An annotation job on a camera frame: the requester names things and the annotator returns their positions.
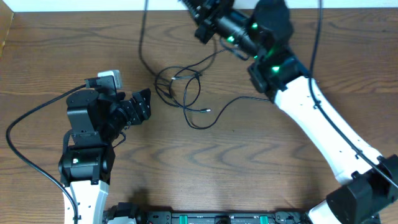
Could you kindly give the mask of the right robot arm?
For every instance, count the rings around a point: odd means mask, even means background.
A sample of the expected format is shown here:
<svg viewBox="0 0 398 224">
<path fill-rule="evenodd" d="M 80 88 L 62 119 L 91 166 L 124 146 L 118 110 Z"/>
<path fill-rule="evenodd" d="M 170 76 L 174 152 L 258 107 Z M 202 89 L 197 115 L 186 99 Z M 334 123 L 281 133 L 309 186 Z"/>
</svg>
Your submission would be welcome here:
<svg viewBox="0 0 398 224">
<path fill-rule="evenodd" d="M 307 212 L 308 223 L 377 223 L 397 200 L 397 156 L 384 157 L 339 115 L 319 89 L 313 68 L 290 48 L 294 32 L 284 1 L 259 1 L 250 16 L 232 1 L 184 1 L 207 43 L 215 34 L 250 55 L 252 84 L 291 117 L 327 161 L 340 187 Z"/>
</svg>

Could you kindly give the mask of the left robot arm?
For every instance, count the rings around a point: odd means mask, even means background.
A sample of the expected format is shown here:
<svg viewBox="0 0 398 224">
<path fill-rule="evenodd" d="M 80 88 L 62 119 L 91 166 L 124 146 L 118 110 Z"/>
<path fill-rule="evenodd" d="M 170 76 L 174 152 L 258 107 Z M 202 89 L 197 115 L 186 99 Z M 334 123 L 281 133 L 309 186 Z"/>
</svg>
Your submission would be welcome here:
<svg viewBox="0 0 398 224">
<path fill-rule="evenodd" d="M 71 94 L 67 115 L 71 124 L 58 163 L 65 187 L 65 223 L 101 223 L 115 160 L 113 141 L 123 129 L 149 119 L 150 89 L 125 98 L 98 90 Z"/>
</svg>

